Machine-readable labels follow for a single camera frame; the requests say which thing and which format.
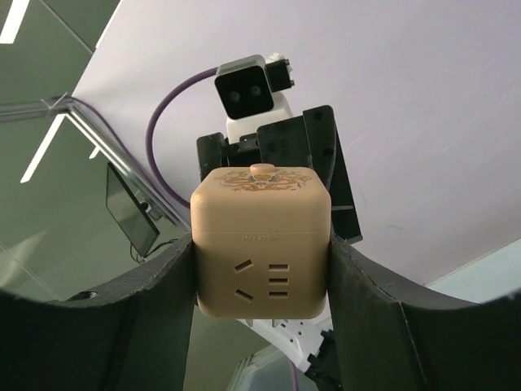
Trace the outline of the beige cube socket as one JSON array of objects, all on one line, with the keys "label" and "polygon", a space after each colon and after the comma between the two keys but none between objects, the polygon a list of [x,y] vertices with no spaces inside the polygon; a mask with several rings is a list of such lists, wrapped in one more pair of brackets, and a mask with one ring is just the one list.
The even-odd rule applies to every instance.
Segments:
[{"label": "beige cube socket", "polygon": [[326,303],[331,197],[305,167],[214,169],[190,198],[197,301],[226,319],[313,319]]}]

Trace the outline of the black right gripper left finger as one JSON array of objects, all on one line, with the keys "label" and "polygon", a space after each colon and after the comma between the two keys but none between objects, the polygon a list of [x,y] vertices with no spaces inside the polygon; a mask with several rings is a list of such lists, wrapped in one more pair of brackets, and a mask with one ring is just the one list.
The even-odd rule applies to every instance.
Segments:
[{"label": "black right gripper left finger", "polygon": [[180,390],[195,307],[192,238],[66,301],[1,293],[4,390]]}]

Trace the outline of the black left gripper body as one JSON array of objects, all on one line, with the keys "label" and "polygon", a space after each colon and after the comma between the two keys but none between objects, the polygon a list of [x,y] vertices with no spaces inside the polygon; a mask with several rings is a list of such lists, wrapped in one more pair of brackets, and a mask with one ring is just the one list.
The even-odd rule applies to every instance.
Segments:
[{"label": "black left gripper body", "polygon": [[313,169],[330,193],[334,232],[350,244],[362,240],[331,106],[311,108],[300,116],[260,125],[234,143],[221,133],[202,136],[196,141],[196,151],[201,179],[217,168],[257,163]]}]

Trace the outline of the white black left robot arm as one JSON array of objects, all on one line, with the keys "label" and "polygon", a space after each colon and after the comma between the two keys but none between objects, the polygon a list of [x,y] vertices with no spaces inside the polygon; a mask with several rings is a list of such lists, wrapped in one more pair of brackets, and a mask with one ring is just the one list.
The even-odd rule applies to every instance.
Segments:
[{"label": "white black left robot arm", "polygon": [[190,198],[200,310],[237,319],[322,389],[341,387],[326,281],[334,236],[361,240],[333,109],[197,140]]}]

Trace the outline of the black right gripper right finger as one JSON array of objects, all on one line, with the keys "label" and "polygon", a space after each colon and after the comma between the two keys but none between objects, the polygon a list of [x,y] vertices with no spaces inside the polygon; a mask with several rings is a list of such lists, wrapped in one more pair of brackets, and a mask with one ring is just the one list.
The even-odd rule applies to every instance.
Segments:
[{"label": "black right gripper right finger", "polygon": [[447,296],[331,237],[328,296],[346,390],[517,390],[520,293]]}]

